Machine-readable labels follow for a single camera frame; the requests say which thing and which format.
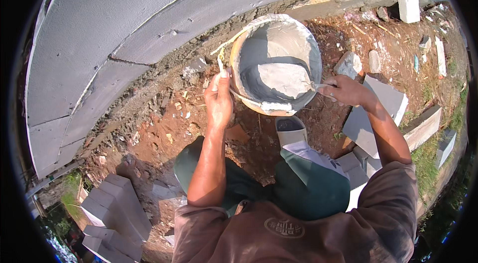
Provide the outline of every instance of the cement in bucket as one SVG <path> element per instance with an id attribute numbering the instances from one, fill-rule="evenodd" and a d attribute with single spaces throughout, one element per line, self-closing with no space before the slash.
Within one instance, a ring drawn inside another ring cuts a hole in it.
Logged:
<path id="1" fill-rule="evenodd" d="M 270 116 L 294 115 L 314 98 L 312 83 L 322 77 L 314 36 L 284 14 L 261 16 L 244 27 L 230 63 L 234 91 L 243 103 Z"/>

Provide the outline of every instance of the green pants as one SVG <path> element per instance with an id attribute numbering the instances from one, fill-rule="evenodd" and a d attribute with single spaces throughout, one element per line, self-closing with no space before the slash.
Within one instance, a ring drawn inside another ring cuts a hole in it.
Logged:
<path id="1" fill-rule="evenodd" d="M 187 194 L 201 154 L 204 136 L 199 136 L 177 156 L 174 172 Z M 349 205 L 350 182 L 336 171 L 281 149 L 284 160 L 275 166 L 275 183 L 263 187 L 246 171 L 226 158 L 226 193 L 222 207 L 234 215 L 238 203 L 269 200 L 287 214 L 316 220 L 345 212 Z"/>

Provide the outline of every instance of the brown shirt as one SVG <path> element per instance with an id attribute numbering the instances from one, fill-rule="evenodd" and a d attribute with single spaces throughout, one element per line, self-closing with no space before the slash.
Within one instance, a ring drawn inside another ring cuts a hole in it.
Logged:
<path id="1" fill-rule="evenodd" d="M 219 207 L 176 210 L 173 262 L 407 262 L 414 251 L 415 166 L 387 164 L 368 181 L 357 209 L 303 221 L 271 202 L 228 218 Z"/>

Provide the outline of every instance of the shirt logo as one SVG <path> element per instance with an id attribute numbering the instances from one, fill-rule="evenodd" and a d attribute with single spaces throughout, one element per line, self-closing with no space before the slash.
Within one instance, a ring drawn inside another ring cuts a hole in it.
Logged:
<path id="1" fill-rule="evenodd" d="M 288 219 L 268 218 L 264 226 L 270 232 L 284 238 L 301 238 L 305 234 L 305 228 L 302 225 Z"/>

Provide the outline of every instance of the mortar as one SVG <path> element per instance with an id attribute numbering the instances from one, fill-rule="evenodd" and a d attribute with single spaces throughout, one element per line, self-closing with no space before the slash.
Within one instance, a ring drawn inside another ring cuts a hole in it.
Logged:
<path id="1" fill-rule="evenodd" d="M 285 14 L 261 16 L 242 32 L 230 55 L 234 91 L 254 111 L 294 115 L 314 98 L 311 83 L 322 77 L 314 36 Z"/>

